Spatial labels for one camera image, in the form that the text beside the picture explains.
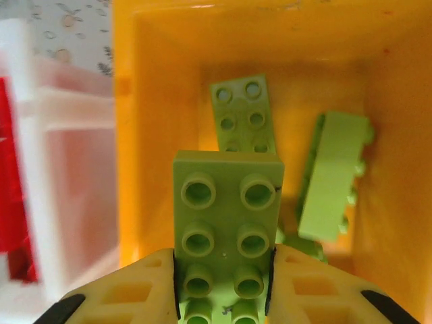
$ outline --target floral wallpaper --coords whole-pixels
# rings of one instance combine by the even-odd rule
[[[0,0],[0,19],[24,18],[35,51],[64,63],[113,73],[113,0]]]

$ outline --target lime green duplo brick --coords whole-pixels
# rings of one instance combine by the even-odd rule
[[[366,117],[335,111],[319,116],[296,211],[300,237],[336,241],[346,228],[346,205],[357,198],[352,183],[365,172],[361,155],[372,140]]]
[[[276,153],[264,75],[212,84],[210,91],[220,151]]]
[[[319,242],[301,238],[294,233],[286,235],[283,243],[313,257],[314,259],[328,263],[327,257],[323,251],[323,246]]]
[[[283,178],[284,164],[274,154],[177,154],[180,323],[264,323]]]

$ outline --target white plastic container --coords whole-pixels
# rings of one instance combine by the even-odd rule
[[[0,324],[27,324],[66,292],[118,267],[112,85],[34,56],[21,20],[0,22],[0,54],[40,281],[0,273]],[[4,272],[4,257],[0,263]]]

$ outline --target yellow plastic box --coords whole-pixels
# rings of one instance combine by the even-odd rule
[[[318,114],[366,115],[377,137],[352,226],[325,250],[432,322],[430,0],[122,0],[114,11],[122,265],[173,246],[173,158],[217,150],[209,85],[264,73],[286,229]]]

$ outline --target red object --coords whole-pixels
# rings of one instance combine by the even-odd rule
[[[12,279],[35,281],[5,79],[0,78],[0,252]]]

